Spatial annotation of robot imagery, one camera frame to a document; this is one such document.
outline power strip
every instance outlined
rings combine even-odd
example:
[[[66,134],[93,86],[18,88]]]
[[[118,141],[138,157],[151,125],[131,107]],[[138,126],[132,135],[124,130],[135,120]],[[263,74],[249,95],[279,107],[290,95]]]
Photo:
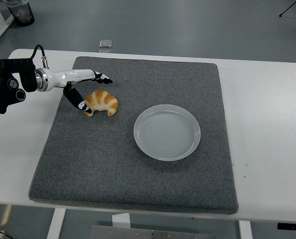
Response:
[[[292,230],[292,231],[296,231],[296,224],[278,223],[278,229],[279,230]]]

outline white plate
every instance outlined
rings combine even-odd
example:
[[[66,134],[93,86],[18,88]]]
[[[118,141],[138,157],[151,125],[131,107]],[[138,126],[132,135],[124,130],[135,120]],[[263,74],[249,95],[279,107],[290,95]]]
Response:
[[[190,155],[200,142],[198,121],[174,105],[153,106],[140,114],[134,126],[138,147],[148,156],[175,161]]]

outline metal bracket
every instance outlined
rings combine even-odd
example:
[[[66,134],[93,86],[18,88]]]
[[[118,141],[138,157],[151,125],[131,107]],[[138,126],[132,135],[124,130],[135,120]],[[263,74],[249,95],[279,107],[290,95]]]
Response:
[[[215,236],[93,225],[90,239],[215,239]]]

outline croissant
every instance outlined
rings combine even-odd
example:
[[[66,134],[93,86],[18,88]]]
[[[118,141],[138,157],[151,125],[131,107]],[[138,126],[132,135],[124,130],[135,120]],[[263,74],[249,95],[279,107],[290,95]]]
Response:
[[[105,90],[96,90],[85,99],[86,105],[92,110],[92,113],[86,113],[87,116],[93,116],[94,111],[108,111],[108,116],[112,116],[118,109],[118,102],[115,96]]]

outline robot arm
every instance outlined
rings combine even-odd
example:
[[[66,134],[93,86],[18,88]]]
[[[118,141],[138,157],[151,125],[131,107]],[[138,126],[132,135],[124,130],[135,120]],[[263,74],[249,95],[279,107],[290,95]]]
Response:
[[[43,68],[35,69],[33,57],[38,47],[42,51]],[[49,69],[43,48],[37,45],[30,58],[0,60],[0,114],[4,114],[9,105],[22,102],[26,98],[25,91],[18,88],[18,81],[12,73],[19,73],[23,88],[27,92],[46,92],[54,87],[63,88],[69,102],[77,109],[89,112],[83,98],[73,84],[83,81],[112,83],[106,75],[90,69],[53,72]]]

